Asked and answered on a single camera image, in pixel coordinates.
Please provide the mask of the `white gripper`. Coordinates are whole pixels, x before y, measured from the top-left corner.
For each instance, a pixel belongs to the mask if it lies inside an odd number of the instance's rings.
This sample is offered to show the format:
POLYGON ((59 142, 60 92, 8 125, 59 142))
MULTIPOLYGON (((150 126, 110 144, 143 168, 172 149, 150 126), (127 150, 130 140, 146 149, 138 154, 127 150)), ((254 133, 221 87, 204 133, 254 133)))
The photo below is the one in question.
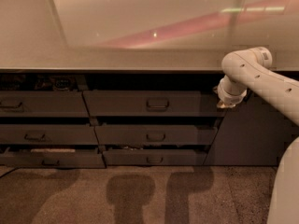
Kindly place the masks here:
POLYGON ((218 94, 219 101, 217 108, 234 108, 239 105, 247 95, 247 87, 241 83, 234 82, 228 77, 224 77, 218 86, 213 87, 213 92, 218 94))

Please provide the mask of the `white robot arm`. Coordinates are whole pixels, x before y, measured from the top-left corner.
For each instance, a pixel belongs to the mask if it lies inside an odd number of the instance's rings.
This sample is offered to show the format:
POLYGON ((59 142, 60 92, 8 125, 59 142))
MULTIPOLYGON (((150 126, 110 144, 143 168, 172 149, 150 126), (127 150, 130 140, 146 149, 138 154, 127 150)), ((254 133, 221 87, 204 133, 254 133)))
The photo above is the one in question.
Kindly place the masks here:
MULTIPOLYGON (((272 72, 265 47, 228 53, 221 61, 224 78, 217 86, 219 108, 239 105, 252 90, 299 125, 299 81, 272 72)), ((299 137, 284 152, 272 191, 267 224, 299 224, 299 137)))

